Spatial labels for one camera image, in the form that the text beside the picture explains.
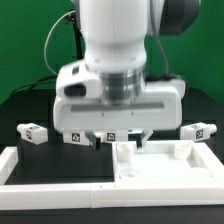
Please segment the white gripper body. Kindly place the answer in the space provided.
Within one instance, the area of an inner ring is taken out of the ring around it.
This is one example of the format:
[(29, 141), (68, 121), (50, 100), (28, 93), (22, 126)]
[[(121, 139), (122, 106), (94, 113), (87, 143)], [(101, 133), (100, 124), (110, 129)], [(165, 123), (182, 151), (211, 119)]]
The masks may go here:
[(58, 87), (53, 107), (55, 129), (60, 133), (101, 130), (173, 130), (182, 122), (184, 81), (149, 82), (130, 104), (105, 105), (97, 98), (70, 97)]

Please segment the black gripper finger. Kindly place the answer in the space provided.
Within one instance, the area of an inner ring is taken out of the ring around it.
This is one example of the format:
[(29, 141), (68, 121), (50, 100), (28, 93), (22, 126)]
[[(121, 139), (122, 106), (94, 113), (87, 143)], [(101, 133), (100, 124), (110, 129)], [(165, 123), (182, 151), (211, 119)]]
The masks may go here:
[(137, 136), (136, 145), (138, 148), (142, 148), (145, 146), (148, 139), (153, 134), (151, 129), (143, 129), (141, 133)]
[(89, 139), (93, 149), (99, 149), (101, 146), (101, 139), (92, 131), (87, 131), (85, 136)]

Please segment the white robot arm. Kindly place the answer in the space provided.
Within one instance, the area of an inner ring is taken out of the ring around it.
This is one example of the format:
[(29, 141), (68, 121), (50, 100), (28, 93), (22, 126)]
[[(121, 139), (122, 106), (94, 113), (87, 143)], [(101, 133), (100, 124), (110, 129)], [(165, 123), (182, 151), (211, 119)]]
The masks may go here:
[(144, 144), (154, 130), (182, 122), (186, 82), (166, 73), (144, 78), (148, 35), (178, 35), (196, 20), (201, 0), (73, 0), (86, 50), (63, 66), (56, 81), (54, 128), (63, 134), (140, 129)]

